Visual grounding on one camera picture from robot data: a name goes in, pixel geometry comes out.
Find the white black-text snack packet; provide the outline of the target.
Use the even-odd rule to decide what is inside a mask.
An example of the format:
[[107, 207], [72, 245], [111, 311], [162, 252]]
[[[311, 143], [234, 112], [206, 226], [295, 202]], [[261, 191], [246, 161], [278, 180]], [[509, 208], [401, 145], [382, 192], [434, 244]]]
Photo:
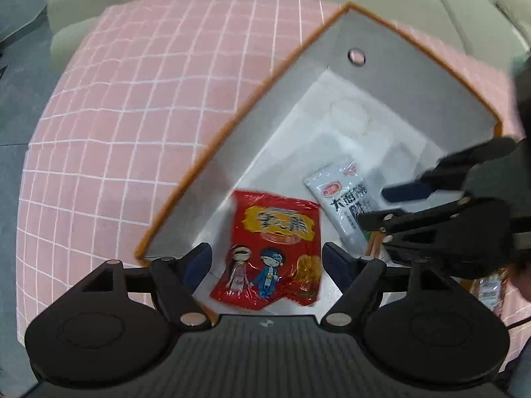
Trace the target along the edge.
[[375, 237], [364, 230], [359, 216], [380, 209], [351, 156], [342, 156], [303, 179], [326, 217], [339, 234], [345, 249], [354, 257], [375, 256]]

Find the red cartoon snack packet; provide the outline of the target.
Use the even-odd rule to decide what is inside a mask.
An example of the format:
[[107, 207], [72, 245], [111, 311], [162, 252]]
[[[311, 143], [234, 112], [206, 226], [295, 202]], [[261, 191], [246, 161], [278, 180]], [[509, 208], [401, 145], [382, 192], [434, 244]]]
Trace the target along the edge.
[[211, 298], [262, 310], [287, 298], [317, 302], [322, 278], [320, 206], [273, 193], [236, 190], [226, 269]]

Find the orange cardboard box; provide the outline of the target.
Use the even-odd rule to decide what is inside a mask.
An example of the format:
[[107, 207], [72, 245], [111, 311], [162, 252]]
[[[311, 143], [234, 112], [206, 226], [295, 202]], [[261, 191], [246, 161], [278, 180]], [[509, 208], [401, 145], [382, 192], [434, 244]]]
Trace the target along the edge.
[[339, 9], [267, 78], [209, 144], [140, 240], [139, 264], [230, 239], [236, 188], [305, 199], [303, 179], [352, 157], [375, 189], [503, 131], [463, 75], [357, 5]]

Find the pink checkered tablecloth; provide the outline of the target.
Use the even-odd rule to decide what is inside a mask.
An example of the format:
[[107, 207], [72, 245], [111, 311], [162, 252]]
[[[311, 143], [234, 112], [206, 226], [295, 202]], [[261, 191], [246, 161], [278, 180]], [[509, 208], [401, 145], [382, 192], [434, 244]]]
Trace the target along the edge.
[[[16, 241], [19, 341], [104, 261], [141, 265], [140, 240], [206, 147], [341, 8], [319, 0], [142, 0], [100, 16], [61, 76], [25, 157]], [[502, 135], [522, 136], [508, 76], [388, 23], [477, 87], [498, 111]], [[222, 256], [212, 248], [211, 271], [195, 293], [209, 312], [231, 311], [211, 298], [230, 239]], [[283, 298], [260, 311], [322, 314], [337, 294], [322, 275], [316, 303]]]

